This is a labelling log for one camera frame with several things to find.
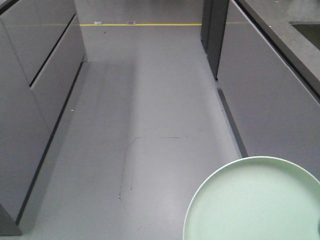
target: plate rim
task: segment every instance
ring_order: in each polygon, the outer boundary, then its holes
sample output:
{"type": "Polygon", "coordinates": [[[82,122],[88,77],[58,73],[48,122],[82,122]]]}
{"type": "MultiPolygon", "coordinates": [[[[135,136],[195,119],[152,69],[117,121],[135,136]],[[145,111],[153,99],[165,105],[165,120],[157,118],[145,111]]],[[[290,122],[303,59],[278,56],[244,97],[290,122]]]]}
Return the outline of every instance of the plate rim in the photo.
{"type": "Polygon", "coordinates": [[[182,233],[182,240],[185,240],[185,230],[186,230],[186,222],[187,222],[187,217],[188,217],[188,213],[190,211],[190,208],[191,208],[191,205],[193,204],[196,196],[198,195],[198,192],[200,191],[200,189],[202,188],[203,185],[205,185],[213,175],[217,174],[219,171],[229,167],[230,165],[233,165],[233,164],[236,164],[238,162],[243,162],[243,161],[248,161],[248,160],[251,160],[251,159],[272,159],[272,160],[276,160],[276,161],[280,161],[280,162],[284,162],[284,163],[287,163],[287,164],[290,164],[300,170],[302,170],[303,172],[305,172],[306,174],[309,175],[309,177],[311,177],[312,179],[314,179],[318,185],[320,185],[320,181],[315,177],[313,176],[309,171],[307,171],[306,169],[304,169],[303,167],[299,166],[298,164],[294,163],[294,162],[291,162],[289,160],[285,160],[285,159],[282,159],[282,158],[279,158],[279,157],[274,157],[274,156],[248,156],[248,157],[244,157],[244,158],[240,158],[240,159],[237,159],[237,160],[234,160],[234,161],[231,161],[221,167],[219,167],[217,170],[215,170],[213,173],[211,173],[202,183],[201,185],[198,187],[198,189],[195,191],[195,193],[193,194],[193,197],[189,203],[189,206],[187,208],[187,211],[186,211],[186,214],[185,214],[185,217],[184,217],[184,222],[183,222],[183,233],[182,233]]]}

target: kitchen cabinet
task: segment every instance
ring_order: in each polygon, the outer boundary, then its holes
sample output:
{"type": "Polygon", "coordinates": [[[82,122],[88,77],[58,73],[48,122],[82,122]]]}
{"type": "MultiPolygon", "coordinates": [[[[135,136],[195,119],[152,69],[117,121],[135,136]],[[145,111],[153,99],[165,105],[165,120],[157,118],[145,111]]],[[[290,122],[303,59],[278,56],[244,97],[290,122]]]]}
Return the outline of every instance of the kitchen cabinet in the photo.
{"type": "Polygon", "coordinates": [[[0,15],[0,236],[24,210],[85,56],[73,0],[19,0],[0,15]]]}
{"type": "Polygon", "coordinates": [[[50,132],[1,22],[0,52],[0,205],[15,220],[50,132]]]}
{"type": "Polygon", "coordinates": [[[217,78],[249,156],[287,159],[320,179],[320,105],[233,0],[217,78]]]}
{"type": "Polygon", "coordinates": [[[213,76],[217,76],[229,0],[205,0],[201,40],[213,76]]]}
{"type": "Polygon", "coordinates": [[[211,20],[213,0],[204,0],[202,11],[201,41],[205,51],[207,51],[209,26],[211,20]]]}

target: countertop edge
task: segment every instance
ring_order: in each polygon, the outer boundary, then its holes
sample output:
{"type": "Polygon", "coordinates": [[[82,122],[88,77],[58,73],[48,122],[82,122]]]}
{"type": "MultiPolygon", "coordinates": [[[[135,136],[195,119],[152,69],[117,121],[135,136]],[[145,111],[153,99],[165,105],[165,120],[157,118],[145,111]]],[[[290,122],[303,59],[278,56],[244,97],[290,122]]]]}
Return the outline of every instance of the countertop edge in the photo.
{"type": "Polygon", "coordinates": [[[281,55],[288,59],[289,65],[305,80],[306,84],[311,87],[314,93],[320,96],[320,79],[318,79],[311,70],[295,55],[294,52],[280,39],[271,27],[259,16],[259,14],[245,1],[234,0],[240,7],[247,11],[251,18],[256,21],[258,26],[265,32],[267,37],[272,41],[281,55]]]}

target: sink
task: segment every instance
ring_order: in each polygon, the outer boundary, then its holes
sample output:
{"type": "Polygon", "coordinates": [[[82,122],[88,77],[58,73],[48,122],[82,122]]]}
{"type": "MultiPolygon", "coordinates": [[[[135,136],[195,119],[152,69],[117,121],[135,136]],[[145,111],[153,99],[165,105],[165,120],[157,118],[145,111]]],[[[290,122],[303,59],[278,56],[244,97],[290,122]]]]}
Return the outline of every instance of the sink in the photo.
{"type": "Polygon", "coordinates": [[[290,24],[320,50],[320,23],[290,22],[290,24]]]}

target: drawer front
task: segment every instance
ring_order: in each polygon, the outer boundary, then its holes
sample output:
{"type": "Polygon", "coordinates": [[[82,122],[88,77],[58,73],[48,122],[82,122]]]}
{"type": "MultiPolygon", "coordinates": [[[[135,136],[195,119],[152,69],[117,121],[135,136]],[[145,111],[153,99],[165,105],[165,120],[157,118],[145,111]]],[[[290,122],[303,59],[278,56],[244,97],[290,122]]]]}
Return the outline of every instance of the drawer front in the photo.
{"type": "Polygon", "coordinates": [[[60,5],[61,0],[33,0],[37,9],[41,22],[45,23],[50,16],[60,5]]]}
{"type": "Polygon", "coordinates": [[[61,44],[59,44],[53,59],[55,67],[60,73],[60,82],[64,90],[69,91],[84,55],[83,37],[78,17],[75,16],[65,36],[61,39],[61,44]]]}
{"type": "Polygon", "coordinates": [[[66,98],[58,74],[50,57],[31,87],[50,132],[55,127],[66,98]]]}
{"type": "Polygon", "coordinates": [[[84,55],[78,20],[73,20],[31,89],[52,131],[84,55]]]}
{"type": "MultiPolygon", "coordinates": [[[[45,8],[43,3],[39,4],[37,0],[34,1],[36,1],[36,6],[38,6],[38,8],[43,9],[45,12],[49,11],[45,8]]],[[[57,6],[52,6],[52,10],[46,18],[43,18],[44,16],[40,18],[41,24],[36,29],[36,32],[17,52],[19,61],[29,83],[32,82],[72,16],[76,13],[73,0],[59,1],[56,2],[55,5],[57,6]]]]}
{"type": "Polygon", "coordinates": [[[16,53],[18,53],[41,26],[34,0],[20,0],[0,16],[16,53]]]}

